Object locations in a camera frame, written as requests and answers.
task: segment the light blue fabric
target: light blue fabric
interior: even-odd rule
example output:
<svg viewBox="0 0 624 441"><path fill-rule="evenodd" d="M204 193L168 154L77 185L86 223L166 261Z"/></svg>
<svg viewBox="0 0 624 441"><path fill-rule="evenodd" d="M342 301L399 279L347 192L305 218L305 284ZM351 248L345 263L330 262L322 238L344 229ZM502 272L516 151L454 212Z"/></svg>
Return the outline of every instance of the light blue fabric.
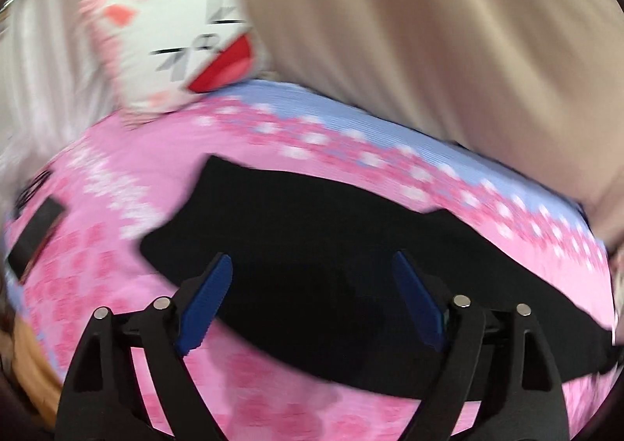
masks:
<svg viewBox="0 0 624 441"><path fill-rule="evenodd" d="M327 129L338 132L356 130L380 148L409 146L433 166L451 166L469 184L477 185L488 180L510 201L517 196L529 211L537 213L541 207L545 207L554 219L565 219L573 226L580 224L588 229L577 204L557 196L503 165L413 129L383 121L358 108L319 96L298 85L252 80L227 87L217 94L238 97L247 104L268 104L280 118L313 116Z"/></svg>

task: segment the pink floral fabric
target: pink floral fabric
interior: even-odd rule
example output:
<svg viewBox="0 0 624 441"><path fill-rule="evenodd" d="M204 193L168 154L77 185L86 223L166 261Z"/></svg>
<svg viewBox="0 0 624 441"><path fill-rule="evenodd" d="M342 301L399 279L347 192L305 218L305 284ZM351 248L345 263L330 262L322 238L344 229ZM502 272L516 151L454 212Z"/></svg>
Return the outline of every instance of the pink floral fabric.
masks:
<svg viewBox="0 0 624 441"><path fill-rule="evenodd" d="M279 116L270 101L213 96L136 130L114 114L51 163L54 174L7 227L9 248L46 196L68 207L24 287L29 322L64 375L80 334L99 306L143 309L174 288L137 252L137 239L183 203L206 154L256 168L292 171L371 190L413 210L445 207L533 273L559 288L601 325L613 327L602 246L581 223L534 213L487 180L469 183L421 151L382 148L357 130L333 130L314 116ZM168 431L141 351L136 373L154 425ZM321 382L262 354L215 321L185 359L230 441L393 441L417 401ZM572 433L606 397L612 375L564 387ZM456 432L472 425L467 404Z"/></svg>

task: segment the white curtain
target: white curtain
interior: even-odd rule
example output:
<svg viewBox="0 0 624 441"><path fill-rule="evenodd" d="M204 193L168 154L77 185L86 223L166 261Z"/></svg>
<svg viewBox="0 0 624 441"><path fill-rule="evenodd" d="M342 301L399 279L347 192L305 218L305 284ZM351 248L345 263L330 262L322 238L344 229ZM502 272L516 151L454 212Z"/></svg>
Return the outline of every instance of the white curtain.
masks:
<svg viewBox="0 0 624 441"><path fill-rule="evenodd" d="M15 0L0 37L0 208L113 108L81 0Z"/></svg>

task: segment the blue pad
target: blue pad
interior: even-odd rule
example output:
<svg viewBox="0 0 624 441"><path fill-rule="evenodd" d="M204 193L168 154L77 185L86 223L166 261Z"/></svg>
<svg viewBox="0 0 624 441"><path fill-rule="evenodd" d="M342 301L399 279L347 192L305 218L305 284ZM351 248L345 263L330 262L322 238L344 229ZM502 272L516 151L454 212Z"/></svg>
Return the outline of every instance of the blue pad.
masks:
<svg viewBox="0 0 624 441"><path fill-rule="evenodd" d="M232 284L232 259L223 255L180 316L177 352L185 357L199 347Z"/></svg>
<svg viewBox="0 0 624 441"><path fill-rule="evenodd" d="M446 344L444 313L402 252L392 257L392 274L420 340L440 352Z"/></svg>

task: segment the metal rivet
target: metal rivet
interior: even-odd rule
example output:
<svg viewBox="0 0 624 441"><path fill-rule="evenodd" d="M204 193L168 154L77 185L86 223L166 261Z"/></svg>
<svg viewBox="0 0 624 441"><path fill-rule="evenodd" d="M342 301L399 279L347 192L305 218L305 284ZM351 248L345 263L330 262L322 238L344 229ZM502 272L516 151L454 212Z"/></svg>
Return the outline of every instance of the metal rivet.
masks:
<svg viewBox="0 0 624 441"><path fill-rule="evenodd" d="M106 316L108 316L108 309L107 307L98 307L95 312L93 313L93 317L95 319L104 319L106 318Z"/></svg>
<svg viewBox="0 0 624 441"><path fill-rule="evenodd" d="M160 297L159 299L154 300L154 309L163 310L169 307L171 304L171 300L167 297Z"/></svg>
<svg viewBox="0 0 624 441"><path fill-rule="evenodd" d="M520 316L529 316L531 314L531 308L527 304L518 304L516 310Z"/></svg>
<svg viewBox="0 0 624 441"><path fill-rule="evenodd" d="M457 295L453 298L453 304L465 309L466 307L470 307L470 299L466 295Z"/></svg>

